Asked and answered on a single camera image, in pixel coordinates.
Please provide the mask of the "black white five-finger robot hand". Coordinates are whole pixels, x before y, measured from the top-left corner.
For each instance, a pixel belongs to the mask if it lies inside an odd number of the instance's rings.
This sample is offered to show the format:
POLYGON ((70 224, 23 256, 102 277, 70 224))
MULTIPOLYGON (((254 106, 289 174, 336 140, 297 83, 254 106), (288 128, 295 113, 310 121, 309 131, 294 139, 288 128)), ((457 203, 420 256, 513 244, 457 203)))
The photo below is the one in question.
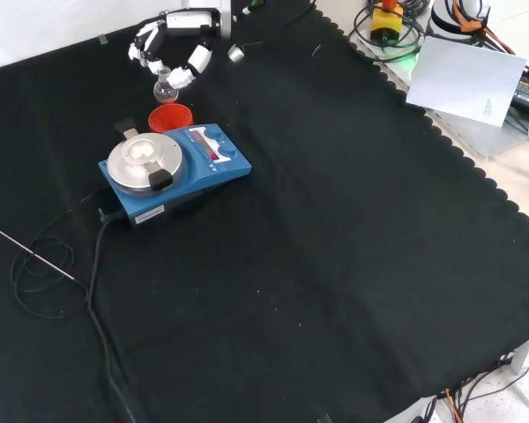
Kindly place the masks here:
POLYGON ((199 37, 187 63, 172 69, 166 82, 175 90, 190 85, 207 68, 212 58, 210 38, 221 33, 217 9, 181 9, 160 14, 144 24, 134 36, 128 49, 131 61, 137 61, 152 74, 163 74, 165 65, 157 51, 166 36, 199 37))

